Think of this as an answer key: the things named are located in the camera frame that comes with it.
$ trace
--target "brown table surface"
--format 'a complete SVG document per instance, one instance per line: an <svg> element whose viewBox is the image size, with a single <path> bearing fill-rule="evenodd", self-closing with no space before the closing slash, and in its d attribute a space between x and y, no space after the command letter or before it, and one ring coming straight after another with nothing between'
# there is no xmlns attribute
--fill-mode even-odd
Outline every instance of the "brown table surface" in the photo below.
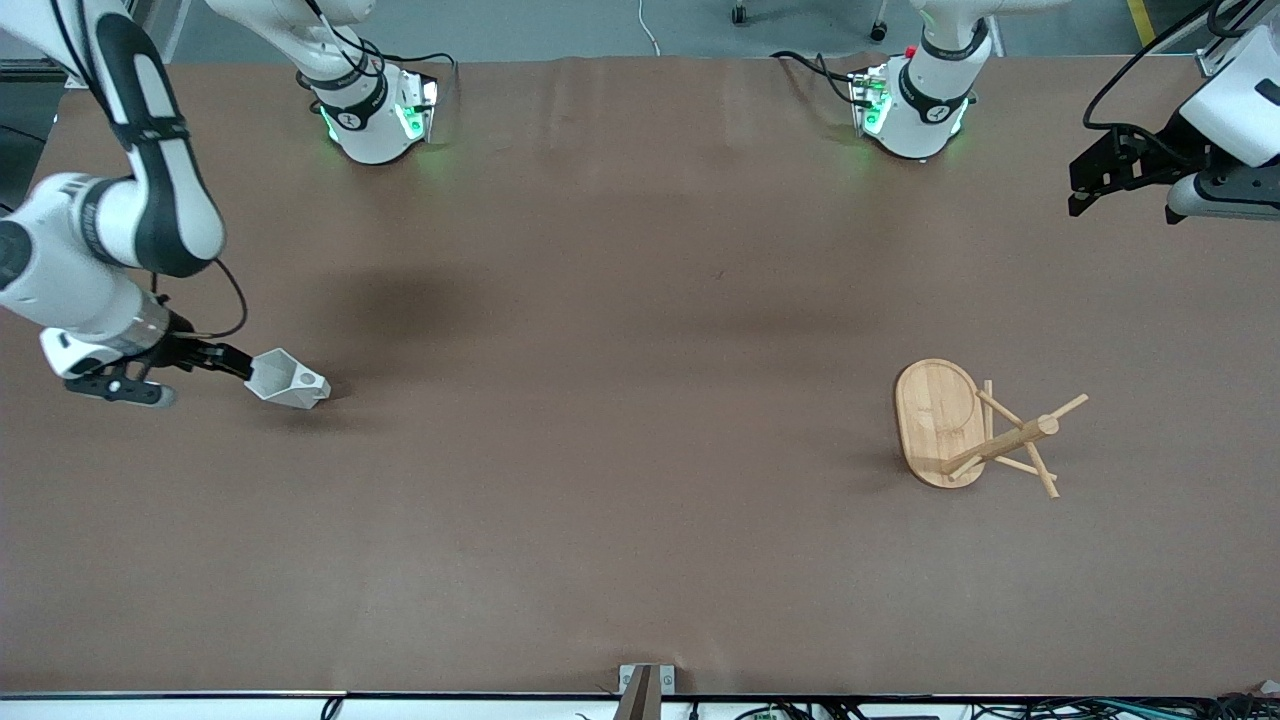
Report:
<svg viewBox="0 0 1280 720"><path fill-rule="evenodd" d="M252 302L328 373L70 396L0 318L0 687L1219 693L1280 675L1280 238L1066 217L1117 59L992 61L927 164L819 78L678 58L467 65L420 147L347 161L284 67L178 67ZM1158 127L1189 60L1100 118ZM38 176L115 174L72 94ZM215 329L216 273L165 281ZM1062 498L900 456L940 356L1025 415Z"/></svg>

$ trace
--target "wooden tray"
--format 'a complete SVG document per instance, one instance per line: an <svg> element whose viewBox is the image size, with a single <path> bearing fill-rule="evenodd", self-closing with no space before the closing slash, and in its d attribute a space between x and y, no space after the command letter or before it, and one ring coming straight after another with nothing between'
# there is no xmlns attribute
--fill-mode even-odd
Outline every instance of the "wooden tray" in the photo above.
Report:
<svg viewBox="0 0 1280 720"><path fill-rule="evenodd" d="M940 488L963 488L978 479L979 462L957 478L942 462L986 438L978 386L969 373L947 360L920 360L897 378L893 391L902 454L911 473Z"/></svg>

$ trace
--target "white robotic arm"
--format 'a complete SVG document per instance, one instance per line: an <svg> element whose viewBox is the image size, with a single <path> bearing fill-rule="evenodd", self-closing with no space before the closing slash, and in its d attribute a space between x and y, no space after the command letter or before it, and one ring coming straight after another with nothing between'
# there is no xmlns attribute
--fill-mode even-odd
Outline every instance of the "white robotic arm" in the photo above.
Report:
<svg viewBox="0 0 1280 720"><path fill-rule="evenodd" d="M173 391L146 380L164 366L248 383L255 359L204 342L124 272L189 277L216 260L224 238L151 40L115 0L0 0L0 27L90 87L133 169L50 176L0 219L0 306L45 325L45 356L73 392L164 406ZM133 363L143 369L131 378Z"/></svg>
<svg viewBox="0 0 1280 720"><path fill-rule="evenodd" d="M221 252L223 222L200 179L186 122L160 56L115 0L0 0L0 26L65 65L91 73L133 173L56 176L72 223L106 263L188 277ZM20 218L10 218L20 222Z"/></svg>
<svg viewBox="0 0 1280 720"><path fill-rule="evenodd" d="M1280 220L1280 9L1230 47L1222 69L1160 132L1101 127L1107 133L1071 163L1071 215L1103 195L1171 184L1169 223Z"/></svg>
<svg viewBox="0 0 1280 720"><path fill-rule="evenodd" d="M374 0L206 1L297 65L320 100L329 137L352 160L389 163L426 140L435 82L385 61L347 27L367 18Z"/></svg>
<svg viewBox="0 0 1280 720"><path fill-rule="evenodd" d="M1034 13L1068 0L911 0L924 17L920 46L855 76L859 132L904 158L942 150L969 106L969 91L991 56L986 17Z"/></svg>

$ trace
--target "black cable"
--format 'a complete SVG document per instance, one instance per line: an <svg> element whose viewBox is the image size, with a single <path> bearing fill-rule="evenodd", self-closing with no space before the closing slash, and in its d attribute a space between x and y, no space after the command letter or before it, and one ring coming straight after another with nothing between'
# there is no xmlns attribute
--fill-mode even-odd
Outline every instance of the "black cable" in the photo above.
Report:
<svg viewBox="0 0 1280 720"><path fill-rule="evenodd" d="M769 55L769 58L774 58L777 60L795 60L818 74L829 73L829 70L823 70L817 63L814 63L809 58L805 58L799 53L792 53L791 50L778 50L777 53ZM846 76L833 76L832 79L847 81L849 78Z"/></svg>
<svg viewBox="0 0 1280 720"><path fill-rule="evenodd" d="M244 290L241 288L239 282L236 281L236 275L232 274L230 269L227 266L227 263L223 263L221 258L215 258L214 264L223 270L223 274L227 275L227 281L232 283L232 288L236 291L236 297L237 300L239 300L241 304L241 319L229 331L223 331L220 333L174 333L178 337L189 337L197 340L219 340L238 333L241 328L243 328L244 324L248 323L248 301L244 299ZM333 698L333 700L340 701L342 698Z"/></svg>
<svg viewBox="0 0 1280 720"><path fill-rule="evenodd" d="M760 712L773 712L773 706L765 705L762 707L753 707L751 710L748 710L746 712L739 715L733 720L746 720L748 717L751 717L753 715L759 715Z"/></svg>
<svg viewBox="0 0 1280 720"><path fill-rule="evenodd" d="M854 105L854 106L858 106L858 108L870 108L872 106L872 104L868 102L867 100L855 100L855 99L850 97L849 95L845 95L840 90L840 86L836 85L836 81L838 79L841 82L849 82L849 76L846 76L846 74L842 76L842 74L837 74L837 73L831 72L827 68L827 59L822 56L822 53L818 53L818 55L814 56L814 60L817 61L817 64L814 64L813 61L810 61L804 55L800 55L799 53L792 53L790 50L780 50L780 51L769 55L769 58L776 58L776 59L780 59L780 60L782 60L782 59L799 60L800 64L804 65L805 68L808 68L809 70L812 70L812 72L814 72L814 73L817 73L817 74L827 78L827 85L831 86L831 91L835 92L836 96L840 97L841 100L844 100L845 102L849 102L850 105Z"/></svg>
<svg viewBox="0 0 1280 720"><path fill-rule="evenodd" d="M338 40L346 42L347 45L351 45L352 47L360 47L358 45L356 45L355 42L349 41L349 40L347 40L346 37L343 37L340 35L338 35ZM422 61L426 61L426 60L435 60L438 58L443 58L443 59L448 60L449 61L449 78L448 78L448 81L445 83L443 83L440 86L439 100L443 100L444 96L449 94L449 90L452 88L452 85L454 83L456 78L458 77L458 61L453 58L453 55L449 55L448 53L428 53L426 55L413 55L413 56L393 55L390 53L383 53L381 49L378 47L378 45L375 45L370 40L365 40L364 37L360 38L360 42L361 44L367 44L369 47L371 47L374 50L374 54L378 55L378 59L380 59L383 63L387 63L388 60L390 60L392 63L422 63Z"/></svg>
<svg viewBox="0 0 1280 720"><path fill-rule="evenodd" d="M329 18L324 18L324 22L325 22L325 23L329 23ZM332 28L332 32L333 32L333 36L334 36L334 37L337 37L338 40L340 40L340 41L346 42L347 45L351 45L352 47L356 47L356 49L358 49L358 50L360 50L360 53L361 53L361 55L360 55L360 59L361 59L361 60L364 60L364 59L365 59L365 56L366 56L366 55L369 55L369 51L370 51L370 50L372 50L372 51L374 51L374 55L375 55L375 56L378 56L378 58L381 58L381 56L383 56L383 54L378 51L378 46L375 46L375 45L374 45L372 42L369 42L369 41L367 41L367 40L365 40L364 37L361 37L361 38L360 38L360 45L356 45L355 42L352 42L352 41L349 41L349 40L347 40L346 37L343 37L343 36L342 36L342 33L340 33L340 32L338 32L338 28L333 27L333 24L329 24L329 28ZM376 78L376 77L381 77L381 74L383 74L383 64L384 64L384 63L379 63L379 64L376 64L376 65L374 67L374 69L372 69L372 70L366 70L366 69L361 68L361 67L360 67L360 65L358 65L358 64L356 63L356 60L352 60L352 59L351 59L351 55L347 55L346 50L343 50L342 47L338 47L338 54L339 54L339 55L342 55L342 59L343 59L343 60L347 60L347 64L348 64L348 65L351 65L351 69L352 69L352 70L353 70L353 72L355 72L356 74L358 74L358 76L361 76L361 77L372 77L372 78Z"/></svg>
<svg viewBox="0 0 1280 720"><path fill-rule="evenodd" d="M1112 129L1129 131L1129 132L1132 132L1132 133L1142 137L1147 142L1155 145L1156 147L1161 149L1162 151L1165 151L1166 154L1169 154L1172 159L1178 160L1179 163L1184 164L1184 165L1194 165L1196 163L1192 159L1184 158L1180 152L1178 152L1176 150L1174 150L1172 147L1170 147L1165 141L1162 141L1158 137L1156 137L1156 135L1153 132L1151 132L1151 131L1148 131L1148 129L1146 129L1143 127L1135 126L1133 123L1098 123L1098 122L1094 122L1093 120L1093 111L1097 110L1098 104L1102 102L1102 99L1106 97L1108 92L1111 92L1111 88L1114 88L1120 82L1120 79L1124 78L1124 76L1128 74L1129 70L1133 69L1133 67L1138 64L1139 60L1142 60L1143 58L1146 58L1147 54L1151 53L1151 50L1153 47L1156 47L1161 42L1169 40L1170 37L1172 37L1172 35L1175 32L1178 32L1179 29L1181 29L1183 27L1185 27L1187 24L1189 24L1196 18L1203 15L1206 12L1211 10L1213 8L1213 5L1216 3L1220 3L1220 1L1221 0L1208 0L1207 3L1204 3L1203 5L1201 5L1199 8L1192 10L1190 13L1188 13L1187 15L1184 15L1180 20L1178 20L1176 23L1171 24L1167 29L1165 29L1164 32L1161 32L1160 35L1157 35L1156 37L1153 37L1151 40L1151 42L1148 42L1147 45L1143 45L1142 50L1138 50L1132 58L1129 58L1129 60L1125 61L1125 64L1121 65L1119 70L1116 70L1116 74L1111 76L1111 79L1108 79L1106 82L1106 85L1103 85L1102 88L1098 90L1098 94L1094 95L1093 100L1089 100L1089 104L1084 108L1084 118L1082 119L1082 122L1084 123L1084 127L1088 128L1088 129L1103 129L1103 131L1108 131L1108 132L1112 131Z"/></svg>
<svg viewBox="0 0 1280 720"><path fill-rule="evenodd" d="M854 703L841 702L840 706L844 707L845 711L851 714L854 717L858 717L858 720L870 720L869 717L863 715L863 711L860 707L858 707L856 702Z"/></svg>
<svg viewBox="0 0 1280 720"><path fill-rule="evenodd" d="M56 5L58 0L52 0L52 3ZM97 100L99 106L102 109L104 113L106 113L106 117L110 119L113 117L111 108L106 101L106 94L102 92L102 82L97 78L97 65L93 64L93 51L88 32L88 18L84 15L84 0L78 0L78 3L76 3L76 14L81 26L81 46L84 50L84 65L83 65L84 85L88 87L90 94L93 95L93 99Z"/></svg>
<svg viewBox="0 0 1280 720"><path fill-rule="evenodd" d="M342 710L342 701L340 697L330 697L324 701L324 707L320 708L320 720L334 720Z"/></svg>
<svg viewBox="0 0 1280 720"><path fill-rule="evenodd" d="M355 42L352 42L352 41L349 41L349 40L347 40L346 37L343 37L343 36L342 36L342 33L339 33L339 32L338 32L338 28L333 27L333 23L330 23L330 22L329 22L329 18L328 18L328 17L326 17L326 15L324 14L324 10L321 10L321 9L320 9L320 4L319 4L319 3L316 3L316 0L302 0L302 1L303 1L303 3L306 3L307 8L310 8L310 9L311 9L311 12L312 12L312 13L315 13L315 15L316 15L317 18L320 18L320 22L321 22L321 23L324 23L325 28L326 28L326 29L328 29L328 31L330 32L330 33L333 33L333 36L334 36L334 37L337 37L337 38L338 38L339 41L342 41L342 42L346 42L347 45L351 45L351 46L352 46L352 47L355 47L356 50L360 50L360 51L362 53L362 55L361 55L361 60L364 59L364 55L369 53L369 49L367 49L367 47L364 47L364 42L365 42L364 40L361 40L361 41L360 41L360 42L361 42L361 45L356 45ZM367 72L367 70L364 70L364 69L361 69L361 68L360 68L360 65L357 65L357 64L356 64L356 61L355 61L355 60L352 60L352 59L351 59L351 58L349 58L349 56L348 56L348 55L347 55L347 54L346 54L346 53L344 53L344 51L342 50L342 47L339 47L339 49L338 49L338 54L339 54L339 55L342 55L342 58L343 58L344 60L347 60L347 64L348 64L348 65L351 65L351 69L352 69L352 70L356 70L356 73L358 73L358 74L360 74L360 76L362 76L362 77L378 77L378 76L380 76L380 74L383 73L383 69L381 69L381 68L375 68L375 69L376 69L376 72L372 72L372 73L370 73L370 72Z"/></svg>
<svg viewBox="0 0 1280 720"><path fill-rule="evenodd" d="M800 710L790 702L778 701L776 705L787 716L787 720L814 720L813 714Z"/></svg>
<svg viewBox="0 0 1280 720"><path fill-rule="evenodd" d="M36 142L38 142L41 145L45 143L45 138L40 137L38 135L32 135L32 133L29 133L29 132L27 132L24 129L18 129L18 128L15 128L13 126L6 126L4 123L0 123L0 129L9 131L9 132L12 132L14 135L20 135L22 137L29 137L31 140L35 140Z"/></svg>
<svg viewBox="0 0 1280 720"><path fill-rule="evenodd" d="M842 706L828 705L826 702L818 703L818 707L823 712L831 716L831 720L849 720L849 712Z"/></svg>
<svg viewBox="0 0 1280 720"><path fill-rule="evenodd" d="M1228 29L1222 27L1222 19L1217 17L1217 12L1222 8L1222 0L1213 0L1213 4L1208 9L1208 15L1206 15L1206 26L1208 31L1219 37L1225 37L1226 40L1233 40L1236 37L1244 37L1245 28Z"/></svg>
<svg viewBox="0 0 1280 720"><path fill-rule="evenodd" d="M74 70L76 76L78 76L88 87L90 94L92 94L95 99L99 99L97 92L93 91L95 83L92 82L88 70L84 68L84 63L81 60L79 53L76 51L76 44L72 42L70 32L67 29L67 19L63 18L63 10L58 5L58 0L49 0L49 6L54 12L54 22L58 23L58 32L63 36L63 42L67 45L67 53L72 56L72 63L76 65L74 68L68 69Z"/></svg>

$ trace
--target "wooden stick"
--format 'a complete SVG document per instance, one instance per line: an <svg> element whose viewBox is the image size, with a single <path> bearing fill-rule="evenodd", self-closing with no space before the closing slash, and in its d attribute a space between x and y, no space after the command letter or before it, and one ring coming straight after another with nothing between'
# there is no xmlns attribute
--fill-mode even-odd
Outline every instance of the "wooden stick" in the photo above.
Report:
<svg viewBox="0 0 1280 720"><path fill-rule="evenodd" d="M1023 447L1028 442L1036 442L1057 432L1057 419L1050 415L1041 415L1020 428L1014 428L1001 433L977 447L969 448L942 464L942 473L951 475L960 466L965 465L974 455L982 460L991 460L997 455L1009 455L1014 450Z"/></svg>
<svg viewBox="0 0 1280 720"><path fill-rule="evenodd" d="M1044 483L1044 491L1048 492L1050 497L1060 497L1057 495L1057 486L1053 484L1053 478L1048 474L1048 468L1044 466L1044 459L1041 457L1039 451L1036 450L1036 445L1028 442L1027 452L1032 456L1032 465L1036 465L1036 474L1041 477L1041 482Z"/></svg>
<svg viewBox="0 0 1280 720"><path fill-rule="evenodd" d="M951 479L959 480L960 475L968 473L978 462L982 462L982 455L974 455L974 456L969 457L968 460L964 461L963 465L960 465L959 468L956 468L955 470L952 470L952 471L950 471L947 474L951 477Z"/></svg>
<svg viewBox="0 0 1280 720"><path fill-rule="evenodd" d="M979 389L978 391L978 400L986 402L988 407L995 407L996 413L1000 413L1001 415L1004 415L1005 419L1009 420L1010 423L1012 423L1012 424L1015 424L1018 427L1023 425L1023 421L1018 418L1018 415L1014 415L1012 411L1009 410L1009 407L1005 407L1004 405L996 402L996 398L992 397L989 392L983 392L983 391Z"/></svg>
<svg viewBox="0 0 1280 720"><path fill-rule="evenodd" d="M1089 396L1087 396L1087 395L1084 395L1084 393L1082 392L1082 393L1080 393L1079 396L1076 396L1076 398L1075 398L1075 400L1073 400L1073 401L1068 402L1066 405L1064 405L1064 406L1059 407L1057 410L1055 410L1055 411L1050 413L1050 415L1051 415L1051 416L1052 416L1052 418L1053 418L1055 420L1061 420L1061 419L1062 419L1062 415L1066 415L1066 414L1068 414L1068 413L1070 413L1071 410L1075 410L1076 407L1079 407L1079 406L1084 405L1084 401L1085 401L1085 400L1088 400L1088 398L1089 398Z"/></svg>
<svg viewBox="0 0 1280 720"><path fill-rule="evenodd" d="M1024 473L1027 473L1029 475L1039 475L1039 470L1037 470L1036 468L1032 468L1030 465L1028 465L1025 462L1019 462L1019 461L1014 460L1012 457L1005 457L1004 455L997 455L997 456L992 457L992 460L995 460L996 462L1000 462L1001 465L1007 465L1010 468L1014 468L1015 470L1021 470L1021 471L1024 471ZM1057 480L1057 475L1055 475L1053 473L1050 473L1048 478L1051 480Z"/></svg>
<svg viewBox="0 0 1280 720"><path fill-rule="evenodd" d="M984 392L987 397L992 397L991 380L982 380L982 392ZM991 439L996 437L995 418L991 416L991 405L987 404L983 404L982 407L982 429L986 433L986 437L982 439Z"/></svg>

